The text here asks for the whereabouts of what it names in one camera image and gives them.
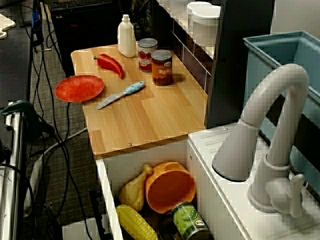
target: corn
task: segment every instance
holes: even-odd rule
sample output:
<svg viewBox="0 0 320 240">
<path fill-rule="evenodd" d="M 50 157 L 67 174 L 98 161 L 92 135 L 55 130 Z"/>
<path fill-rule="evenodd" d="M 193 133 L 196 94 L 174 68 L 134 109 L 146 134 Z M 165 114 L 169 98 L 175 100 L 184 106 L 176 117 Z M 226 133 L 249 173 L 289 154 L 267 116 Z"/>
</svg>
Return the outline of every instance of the corn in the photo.
<svg viewBox="0 0 320 240">
<path fill-rule="evenodd" d="M 132 207 L 122 204 L 116 207 L 120 225 L 134 240 L 158 240 L 156 232 Z"/>
</svg>

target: red pepper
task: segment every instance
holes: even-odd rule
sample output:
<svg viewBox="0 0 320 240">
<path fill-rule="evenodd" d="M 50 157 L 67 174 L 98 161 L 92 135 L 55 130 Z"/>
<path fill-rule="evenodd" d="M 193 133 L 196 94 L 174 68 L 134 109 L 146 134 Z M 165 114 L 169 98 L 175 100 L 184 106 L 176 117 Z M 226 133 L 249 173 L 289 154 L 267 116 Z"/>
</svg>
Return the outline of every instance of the red pepper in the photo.
<svg viewBox="0 0 320 240">
<path fill-rule="evenodd" d="M 96 63 L 103 69 L 108 69 L 117 73 L 121 79 L 124 79 L 124 71 L 121 65 L 112 57 L 106 54 L 100 54 L 98 57 L 94 56 Z"/>
</svg>

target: floor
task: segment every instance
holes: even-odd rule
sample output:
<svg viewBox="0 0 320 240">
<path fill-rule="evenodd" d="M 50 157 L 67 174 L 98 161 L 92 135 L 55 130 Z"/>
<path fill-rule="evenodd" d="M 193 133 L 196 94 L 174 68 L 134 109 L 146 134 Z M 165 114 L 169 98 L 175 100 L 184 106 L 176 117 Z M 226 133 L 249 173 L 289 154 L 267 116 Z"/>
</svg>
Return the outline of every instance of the floor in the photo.
<svg viewBox="0 0 320 240">
<path fill-rule="evenodd" d="M 49 34 L 47 21 L 44 20 L 42 23 L 43 27 L 43 36 L 44 36 L 44 48 L 46 49 L 46 37 Z M 50 24 L 51 31 L 54 29 L 53 25 Z M 47 41 L 48 47 L 52 45 L 50 38 Z M 59 135 L 64 139 L 67 133 L 67 102 L 62 102 L 57 99 L 54 95 L 54 90 L 57 84 L 65 78 L 65 74 L 59 62 L 57 52 L 52 47 L 52 51 L 44 51 L 44 62 L 47 70 L 48 80 L 45 74 L 44 65 L 42 64 L 41 71 L 41 59 L 42 53 L 40 46 L 37 46 L 36 49 L 38 53 L 33 54 L 34 67 L 32 67 L 31 74 L 31 87 L 30 87 L 30 102 L 34 102 L 34 108 L 36 112 L 43 118 L 45 121 L 54 126 L 54 116 L 53 116 L 53 104 L 51 98 L 50 87 L 53 92 L 53 102 L 54 102 L 54 115 L 56 120 L 56 127 L 58 129 Z M 38 96 L 35 95 L 35 90 L 37 86 L 38 76 L 36 71 L 40 71 L 40 78 L 38 84 Z M 81 103 L 71 103 L 69 106 L 69 133 L 71 136 L 78 131 L 86 127 L 85 117 L 82 111 Z M 44 136 L 45 147 L 48 148 L 51 145 L 55 144 L 56 141 L 53 137 Z M 99 189 L 99 179 L 96 171 L 95 160 L 93 159 L 93 154 L 91 150 L 91 145 L 89 141 L 88 132 L 74 137 L 66 143 L 66 147 L 69 153 L 70 159 L 70 173 L 76 183 L 78 188 L 81 201 L 83 204 L 83 209 L 85 216 L 91 218 L 94 216 L 88 188 L 95 187 Z M 36 152 L 44 148 L 44 141 L 42 138 L 35 140 L 34 142 L 27 143 L 27 155 L 32 156 Z M 27 165 L 26 173 L 30 177 L 33 164 L 41 156 L 40 154 L 34 155 L 30 158 L 30 163 Z M 83 214 L 78 199 L 77 192 L 69 179 L 67 194 L 64 206 L 60 215 L 58 216 L 59 225 L 57 228 L 54 228 L 50 223 L 48 224 L 47 211 L 44 208 L 44 205 L 50 206 L 52 204 L 52 209 L 55 214 L 58 213 L 66 187 L 67 181 L 67 165 L 64 158 L 63 151 L 61 148 L 55 148 L 44 156 L 44 172 L 42 180 L 39 184 L 38 193 L 35 199 L 36 205 L 36 231 L 33 236 L 33 240 L 52 240 L 52 239 L 61 239 L 61 227 L 68 225 L 74 222 L 83 221 Z M 100 213 L 104 213 L 104 204 L 103 198 L 100 198 L 99 210 Z M 24 219 L 24 224 L 22 226 L 21 239 L 31 239 L 30 236 L 33 233 L 32 228 L 33 220 L 29 216 Z"/>
</svg>

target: blue knife handle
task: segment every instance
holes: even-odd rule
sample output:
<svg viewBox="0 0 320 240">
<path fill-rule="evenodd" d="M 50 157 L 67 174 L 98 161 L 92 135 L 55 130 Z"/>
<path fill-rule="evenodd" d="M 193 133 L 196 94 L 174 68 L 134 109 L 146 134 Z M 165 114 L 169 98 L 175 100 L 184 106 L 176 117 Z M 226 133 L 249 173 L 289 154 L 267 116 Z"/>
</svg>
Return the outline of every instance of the blue knife handle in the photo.
<svg viewBox="0 0 320 240">
<path fill-rule="evenodd" d="M 138 81 L 130 86 L 128 86 L 124 92 L 126 95 L 133 94 L 134 92 L 138 91 L 145 85 L 144 81 Z"/>
</svg>

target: blue container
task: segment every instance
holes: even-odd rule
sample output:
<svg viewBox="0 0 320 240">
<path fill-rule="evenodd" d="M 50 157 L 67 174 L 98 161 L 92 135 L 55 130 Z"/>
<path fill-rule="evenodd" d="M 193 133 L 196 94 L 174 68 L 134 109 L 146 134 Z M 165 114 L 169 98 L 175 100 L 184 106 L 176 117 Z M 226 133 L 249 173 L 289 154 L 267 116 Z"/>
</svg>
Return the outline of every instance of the blue container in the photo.
<svg viewBox="0 0 320 240">
<path fill-rule="evenodd" d="M 249 48 L 244 105 L 270 72 L 285 64 L 298 64 L 309 76 L 309 92 L 302 113 L 320 128 L 320 41 L 307 32 L 297 31 L 246 37 L 244 44 Z M 275 129 L 267 118 L 260 127 L 269 140 L 272 140 Z M 320 194 L 320 173 L 295 146 L 292 147 L 290 159 Z"/>
</svg>

